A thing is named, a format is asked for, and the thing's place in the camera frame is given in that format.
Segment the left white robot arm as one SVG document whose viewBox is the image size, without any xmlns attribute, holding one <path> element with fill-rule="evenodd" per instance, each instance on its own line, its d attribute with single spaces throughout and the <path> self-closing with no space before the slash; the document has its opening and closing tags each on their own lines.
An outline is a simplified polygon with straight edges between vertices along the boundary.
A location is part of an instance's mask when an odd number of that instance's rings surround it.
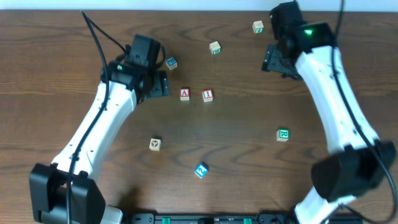
<svg viewBox="0 0 398 224">
<path fill-rule="evenodd" d="M 97 186 L 103 162 L 119 129 L 141 100 L 169 94 L 161 63 L 153 68 L 117 59 L 101 71 L 95 100 L 64 149 L 29 176 L 34 220 L 39 223 L 121 223 Z"/>
</svg>

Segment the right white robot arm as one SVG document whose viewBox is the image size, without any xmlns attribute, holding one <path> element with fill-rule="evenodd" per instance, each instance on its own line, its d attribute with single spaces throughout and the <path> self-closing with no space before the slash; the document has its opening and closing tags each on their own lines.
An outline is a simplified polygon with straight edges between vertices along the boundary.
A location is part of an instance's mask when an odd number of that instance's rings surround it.
<svg viewBox="0 0 398 224">
<path fill-rule="evenodd" d="M 327 23 L 298 19 L 272 22 L 277 44 L 268 54 L 289 63 L 290 71 L 307 85 L 320 115 L 329 157 L 312 166 L 313 187 L 295 206 L 298 223 L 325 223 L 345 208 L 364 220 L 349 203 L 387 180 L 392 212 L 397 216 L 397 189 L 389 168 L 396 158 L 390 141 L 381 141 L 359 107 L 348 83 L 336 46 L 336 33 Z"/>
</svg>

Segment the red letter I block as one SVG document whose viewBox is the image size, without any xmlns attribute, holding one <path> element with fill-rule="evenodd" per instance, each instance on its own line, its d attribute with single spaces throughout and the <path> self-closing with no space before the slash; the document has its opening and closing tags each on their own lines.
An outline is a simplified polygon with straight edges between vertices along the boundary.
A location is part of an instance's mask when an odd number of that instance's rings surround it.
<svg viewBox="0 0 398 224">
<path fill-rule="evenodd" d="M 213 98 L 214 98 L 213 90 L 212 89 L 203 90 L 202 91 L 202 97 L 203 97 L 203 101 L 204 102 L 213 101 Z"/>
</svg>

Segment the red letter A block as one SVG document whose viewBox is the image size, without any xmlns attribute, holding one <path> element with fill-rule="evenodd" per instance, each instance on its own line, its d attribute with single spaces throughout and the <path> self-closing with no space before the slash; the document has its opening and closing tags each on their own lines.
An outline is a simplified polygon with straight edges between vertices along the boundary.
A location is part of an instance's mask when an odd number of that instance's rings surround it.
<svg viewBox="0 0 398 224">
<path fill-rule="evenodd" d="M 188 88 L 180 89 L 180 100 L 189 101 L 190 100 L 190 90 Z"/>
</svg>

